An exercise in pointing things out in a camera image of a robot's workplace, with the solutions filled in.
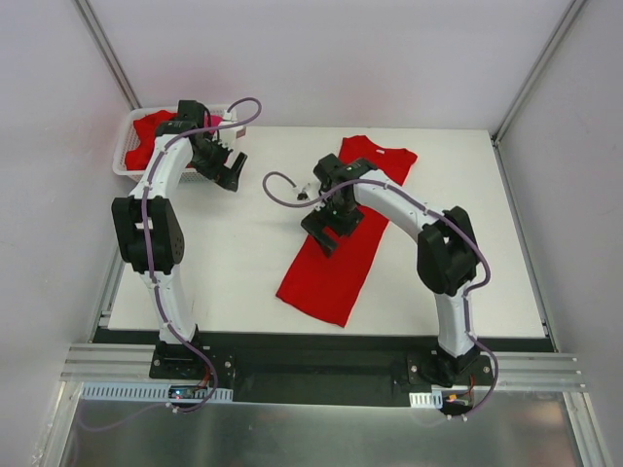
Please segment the white plastic basket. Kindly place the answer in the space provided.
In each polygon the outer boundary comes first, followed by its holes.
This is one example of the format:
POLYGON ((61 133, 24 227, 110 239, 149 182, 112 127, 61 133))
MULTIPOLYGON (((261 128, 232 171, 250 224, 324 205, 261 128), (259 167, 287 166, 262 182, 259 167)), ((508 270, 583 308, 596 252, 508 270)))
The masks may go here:
MULTIPOLYGON (((207 109, 212 115, 222 115, 224 110, 228 109, 229 104, 209 104, 207 105, 207 109)), ((135 149, 138 144, 138 137, 133 128, 132 123, 148 114, 152 114, 158 112, 159 110, 167 110, 169 112, 177 112, 177 105, 174 104, 172 106, 159 106, 159 107, 146 107, 146 108, 138 108, 129 112, 126 116, 122 129, 120 131, 120 135, 118 138, 118 142, 116 145, 115 153, 113 156, 112 168, 114 173, 120 176, 126 176, 131 180, 138 182, 143 175, 144 170, 127 170, 126 169, 126 152, 135 149)), ((228 149, 233 150, 231 155, 229 156, 229 160, 227 161, 227 166, 231 166, 234 162, 233 159, 238 155, 238 142, 236 142, 233 146, 223 143, 220 140, 221 144, 228 149)), ((181 175, 182 182, 200 182, 205 181, 206 179, 198 174, 191 166, 188 166, 184 169, 181 175)))

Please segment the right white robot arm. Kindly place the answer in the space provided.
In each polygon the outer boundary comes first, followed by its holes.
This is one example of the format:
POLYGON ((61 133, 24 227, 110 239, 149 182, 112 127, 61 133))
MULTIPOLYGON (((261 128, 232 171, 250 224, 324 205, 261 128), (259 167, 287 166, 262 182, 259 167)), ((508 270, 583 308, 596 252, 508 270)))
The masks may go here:
POLYGON ((480 351, 472 332, 470 287, 482 259, 471 221, 456 206, 437 212, 414 199, 366 159, 340 162, 330 154, 313 170, 320 183, 319 205, 301 222, 325 257, 338 238, 355 232, 370 208, 416 243, 417 274, 434 295, 438 337, 434 354, 419 365, 431 384, 450 387, 472 373, 480 351))

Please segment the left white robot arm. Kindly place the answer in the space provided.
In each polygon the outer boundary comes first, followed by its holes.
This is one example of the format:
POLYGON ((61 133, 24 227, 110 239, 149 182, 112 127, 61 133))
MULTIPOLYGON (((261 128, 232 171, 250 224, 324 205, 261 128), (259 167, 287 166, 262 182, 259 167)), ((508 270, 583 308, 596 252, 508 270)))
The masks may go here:
POLYGON ((186 378, 204 371, 206 356, 181 284, 185 238, 171 197, 187 168, 226 191, 238 190, 247 160, 245 153, 230 157, 238 128, 247 124, 234 115, 239 105, 214 118, 196 100, 179 101, 175 114, 154 128, 152 153, 135 188, 111 205, 121 257, 141 276, 159 316, 156 358, 186 378))

